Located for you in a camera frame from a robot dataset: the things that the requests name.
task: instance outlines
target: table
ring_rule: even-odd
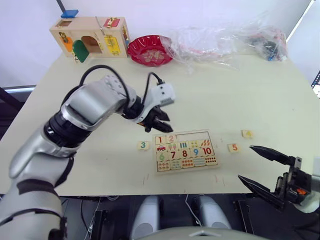
[[[114,114],[82,144],[67,181],[56,190],[62,196],[248,193],[237,175],[274,189],[289,167],[271,162],[249,149],[261,145],[302,157],[302,170],[311,174],[320,156],[319,100],[290,60],[268,62],[255,55],[236,56],[238,69],[197,64],[192,74],[175,62],[144,67],[131,59],[90,58],[75,63],[60,56],[39,82],[0,142],[0,193],[10,186],[8,167],[14,153],[32,132],[58,111],[65,94],[89,67],[106,64],[142,96],[147,74],[156,72],[171,83],[176,102],[163,107],[175,132],[209,129],[219,168],[156,173],[153,151],[138,151],[138,141],[152,141],[152,130]],[[92,72],[87,83],[109,73]],[[241,130],[254,133],[253,139]],[[236,143],[240,153],[229,153]]]

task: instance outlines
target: wooden toy house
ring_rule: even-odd
[[[50,32],[67,57],[126,58],[130,42],[124,17],[61,18]]]

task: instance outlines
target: red bowl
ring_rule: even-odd
[[[128,54],[138,64],[157,67],[172,60],[162,45],[159,35],[141,36],[129,43]]]

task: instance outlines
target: number puzzle board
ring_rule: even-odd
[[[155,135],[153,146],[157,172],[182,172],[219,165],[207,130]]]

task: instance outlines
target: white wall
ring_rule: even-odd
[[[214,26],[263,20],[287,35],[310,0],[62,0],[78,16],[125,17],[131,39],[166,35],[179,26]],[[0,1],[0,87],[34,85],[61,50],[49,28],[61,11],[55,0]]]
[[[288,41],[289,57],[311,84],[320,71],[320,1],[314,1]]]

